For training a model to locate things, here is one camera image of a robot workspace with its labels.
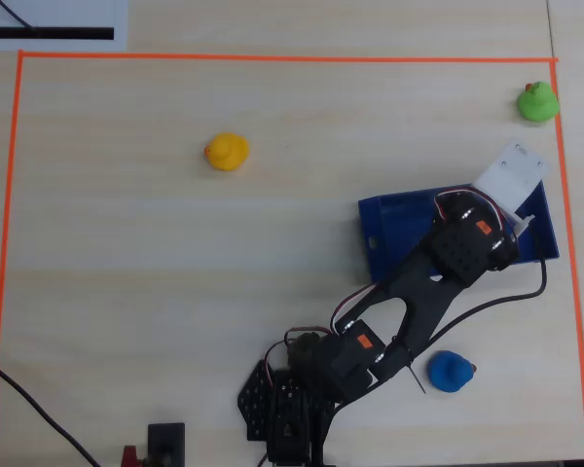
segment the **wooden table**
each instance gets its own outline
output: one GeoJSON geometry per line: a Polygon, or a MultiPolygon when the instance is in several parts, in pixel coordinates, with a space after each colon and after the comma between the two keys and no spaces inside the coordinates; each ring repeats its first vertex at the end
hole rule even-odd
{"type": "MultiPolygon", "coordinates": [[[[137,2],[130,49],[550,55],[544,2],[374,3],[323,0],[314,7],[329,12],[327,27],[275,6],[262,12],[270,22],[258,19],[252,0],[246,16],[224,2],[164,3],[156,14],[137,2]],[[151,32],[182,17],[198,27],[151,32]]],[[[0,221],[14,65],[0,54],[0,221]]],[[[424,396],[399,374],[338,416],[326,456],[355,466],[584,457],[556,133],[525,125],[513,105],[524,83],[548,77],[547,63],[28,58],[0,365],[103,465],[144,443],[147,423],[173,420],[187,424],[187,465],[253,465],[264,446],[243,439],[237,391],[285,329],[325,324],[368,280],[356,201],[466,183],[518,138],[553,166],[546,190],[561,259],[549,264],[548,291],[437,343],[478,365],[461,392],[424,396]],[[202,159],[222,130],[252,145],[238,173],[202,159]]],[[[536,265],[489,273],[446,320],[538,281],[536,265]]],[[[385,304],[368,321],[388,339],[401,316],[385,304]]],[[[414,365],[420,375],[426,358],[414,365]]],[[[0,382],[0,466],[24,460],[84,465],[0,382]]]]}

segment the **green rubber duck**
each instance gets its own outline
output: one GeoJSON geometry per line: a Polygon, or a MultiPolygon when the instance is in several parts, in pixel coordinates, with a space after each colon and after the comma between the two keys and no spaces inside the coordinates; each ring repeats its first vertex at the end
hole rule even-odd
{"type": "Polygon", "coordinates": [[[517,99],[517,107],[525,119],[533,122],[547,122],[560,111],[552,87],[542,81],[526,85],[517,99]]]}

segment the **blue plastic tray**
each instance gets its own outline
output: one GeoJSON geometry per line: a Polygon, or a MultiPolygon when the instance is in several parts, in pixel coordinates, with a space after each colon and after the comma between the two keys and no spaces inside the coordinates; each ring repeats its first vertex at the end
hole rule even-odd
{"type": "MultiPolygon", "coordinates": [[[[459,187],[433,188],[359,201],[366,254],[374,282],[384,279],[420,243],[432,226],[435,195],[451,188],[459,187]]],[[[519,237],[520,257],[516,263],[538,261],[531,229],[536,232],[545,259],[558,258],[558,244],[542,182],[517,214],[522,218],[533,214],[535,218],[519,237]]]]}

